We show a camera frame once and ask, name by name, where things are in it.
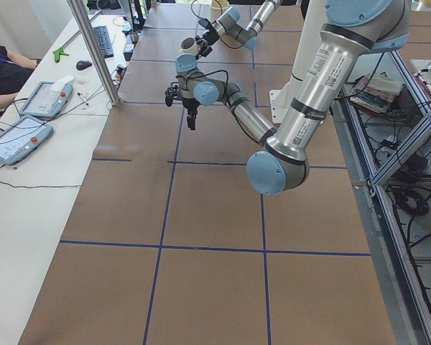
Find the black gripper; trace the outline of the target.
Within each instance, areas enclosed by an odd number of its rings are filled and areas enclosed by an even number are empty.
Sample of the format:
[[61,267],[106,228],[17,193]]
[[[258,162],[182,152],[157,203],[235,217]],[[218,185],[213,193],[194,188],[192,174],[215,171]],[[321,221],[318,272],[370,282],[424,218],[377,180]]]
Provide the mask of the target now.
[[206,58],[213,51],[211,46],[220,38],[213,24],[208,19],[199,19],[198,24],[205,28],[206,31],[202,37],[199,37],[198,35],[195,36],[195,42],[201,49],[195,56],[197,60],[200,58]]
[[195,98],[183,98],[182,105],[187,110],[187,127],[190,130],[195,130],[196,114],[198,113],[198,107],[200,103]]

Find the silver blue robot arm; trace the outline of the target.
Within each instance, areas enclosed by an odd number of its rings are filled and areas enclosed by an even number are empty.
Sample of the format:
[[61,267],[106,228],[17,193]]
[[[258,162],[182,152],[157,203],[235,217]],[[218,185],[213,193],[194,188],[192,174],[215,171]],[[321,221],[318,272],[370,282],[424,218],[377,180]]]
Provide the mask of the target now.
[[258,43],[259,33],[282,3],[283,1],[277,0],[264,1],[246,27],[242,27],[238,23],[241,16],[238,10],[232,6],[222,11],[212,22],[207,18],[200,17],[198,24],[205,29],[205,32],[201,37],[195,36],[196,59],[207,57],[213,50],[212,46],[217,41],[222,40],[223,36],[231,37],[238,43],[237,47],[230,46],[231,49],[245,47],[253,50]]
[[165,92],[165,101],[181,101],[187,125],[195,126],[199,106],[220,102],[238,125],[261,147],[247,163],[252,187],[276,195],[296,188],[307,178],[310,166],[305,152],[318,126],[325,120],[334,98],[362,55],[397,50],[409,35],[409,1],[306,1],[305,24],[297,59],[305,65],[297,88],[285,86],[288,101],[282,123],[274,126],[228,79],[218,80],[198,68],[199,58],[213,44],[229,36],[253,48],[265,24],[280,7],[265,1],[247,27],[238,24],[239,12],[227,9],[214,22],[200,20],[205,33],[195,38],[197,52],[181,52],[175,61],[176,81]]

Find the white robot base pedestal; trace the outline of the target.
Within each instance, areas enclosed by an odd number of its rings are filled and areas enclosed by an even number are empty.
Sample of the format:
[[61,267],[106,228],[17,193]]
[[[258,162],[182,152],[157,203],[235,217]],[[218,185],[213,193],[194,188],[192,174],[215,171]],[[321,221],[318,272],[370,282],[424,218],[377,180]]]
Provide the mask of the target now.
[[275,124],[282,123],[292,99],[297,95],[305,79],[306,72],[314,60],[315,53],[318,51],[322,42],[320,29],[327,20],[325,1],[309,1],[290,80],[281,90],[269,91],[272,121]]

